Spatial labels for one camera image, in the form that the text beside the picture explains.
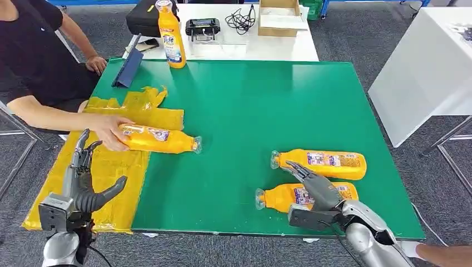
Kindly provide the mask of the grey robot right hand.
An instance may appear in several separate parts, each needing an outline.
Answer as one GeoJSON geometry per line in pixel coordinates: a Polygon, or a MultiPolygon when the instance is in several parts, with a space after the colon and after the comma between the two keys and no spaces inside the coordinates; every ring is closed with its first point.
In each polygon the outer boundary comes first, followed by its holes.
{"type": "Polygon", "coordinates": [[[336,209],[343,201],[342,196],[330,180],[322,175],[316,174],[312,170],[293,161],[286,162],[288,167],[282,167],[298,179],[314,200],[312,210],[330,211],[336,209]]]}

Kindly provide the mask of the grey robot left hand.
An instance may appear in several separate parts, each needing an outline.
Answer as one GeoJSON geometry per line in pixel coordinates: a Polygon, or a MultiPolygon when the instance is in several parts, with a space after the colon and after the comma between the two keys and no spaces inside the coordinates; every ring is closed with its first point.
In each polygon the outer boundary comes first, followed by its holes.
{"type": "Polygon", "coordinates": [[[102,141],[95,141],[85,147],[89,135],[90,130],[86,129],[78,138],[71,162],[64,174],[62,194],[73,200],[75,211],[91,215],[123,191],[127,176],[121,176],[102,192],[94,191],[91,175],[92,156],[94,149],[100,146],[102,141]]]}

